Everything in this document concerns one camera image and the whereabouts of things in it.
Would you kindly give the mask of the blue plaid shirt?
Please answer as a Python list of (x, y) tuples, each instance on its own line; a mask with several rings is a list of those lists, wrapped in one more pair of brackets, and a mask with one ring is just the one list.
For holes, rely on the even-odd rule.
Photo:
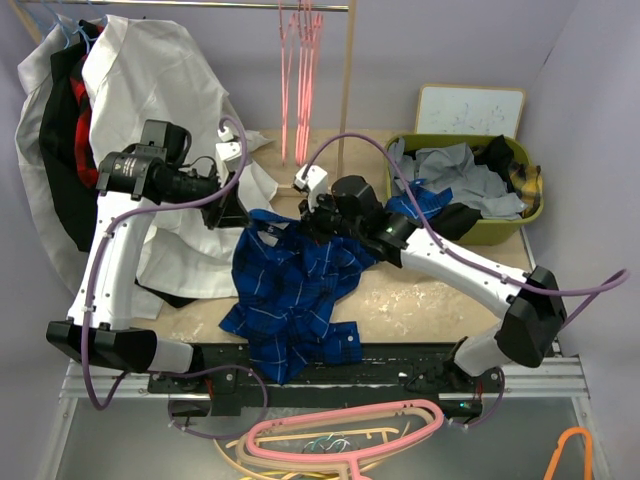
[(247, 340), (251, 363), (283, 385), (308, 365), (361, 362), (354, 321), (332, 321), (335, 304), (376, 259), (351, 238), (319, 244), (302, 223), (254, 209), (232, 260), (238, 301), (219, 326)]

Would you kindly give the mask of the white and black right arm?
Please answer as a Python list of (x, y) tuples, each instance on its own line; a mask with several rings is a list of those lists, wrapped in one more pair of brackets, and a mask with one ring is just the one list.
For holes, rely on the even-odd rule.
[(473, 298), (498, 318), (485, 332), (461, 339), (445, 366), (446, 383), (467, 391), (480, 375), (508, 363), (536, 368), (566, 320), (563, 301), (541, 295), (557, 291), (555, 276), (543, 267), (532, 272), (497, 264), (461, 246), (431, 236), (411, 217), (388, 212), (373, 188), (358, 175), (328, 182), (316, 167), (302, 168), (293, 187), (305, 194), (299, 205), (303, 230), (326, 243), (344, 237), (355, 241), (375, 260), (435, 277)]

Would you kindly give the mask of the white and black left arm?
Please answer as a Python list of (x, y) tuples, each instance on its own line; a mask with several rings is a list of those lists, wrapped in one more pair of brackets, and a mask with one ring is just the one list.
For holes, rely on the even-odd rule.
[(160, 212), (198, 209), (209, 229), (246, 225), (238, 183), (249, 163), (247, 138), (229, 115), (208, 174), (187, 171), (192, 136), (168, 121), (145, 122), (139, 142), (99, 165), (97, 220), (85, 273), (66, 318), (49, 323), (47, 341), (72, 360), (123, 372), (171, 372), (184, 392), (202, 387), (194, 346), (132, 327), (133, 287), (148, 230)]

